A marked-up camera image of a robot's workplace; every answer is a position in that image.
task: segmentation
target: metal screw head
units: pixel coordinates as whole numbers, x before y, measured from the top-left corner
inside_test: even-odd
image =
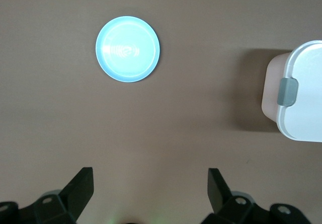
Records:
[[[47,204],[52,201],[52,198],[48,197],[42,201],[43,204]]]
[[[241,197],[236,198],[235,201],[240,205],[246,205],[247,204],[247,201],[245,199],[241,198]]]
[[[284,205],[280,205],[277,209],[283,214],[289,215],[291,213],[290,209]]]
[[[1,206],[1,207],[0,207],[0,212],[1,212],[1,211],[5,211],[5,210],[7,210],[7,209],[8,209],[8,205]]]

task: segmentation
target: blue plate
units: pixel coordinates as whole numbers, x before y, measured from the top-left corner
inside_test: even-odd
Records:
[[[121,82],[137,82],[155,68],[160,55],[159,40],[145,21],[122,16],[109,21],[96,40],[101,68]]]

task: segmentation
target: table surface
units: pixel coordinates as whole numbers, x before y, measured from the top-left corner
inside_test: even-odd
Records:
[[[261,110],[276,55],[322,39],[321,0],[0,0],[0,201],[24,207],[93,167],[78,223],[200,223],[208,168],[268,209],[322,220],[322,145],[284,137]],[[146,79],[95,55],[131,15],[156,31]]]

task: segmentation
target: white container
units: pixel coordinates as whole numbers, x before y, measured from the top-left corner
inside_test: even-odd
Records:
[[[281,54],[267,67],[262,109],[297,141],[322,142],[322,41]]]

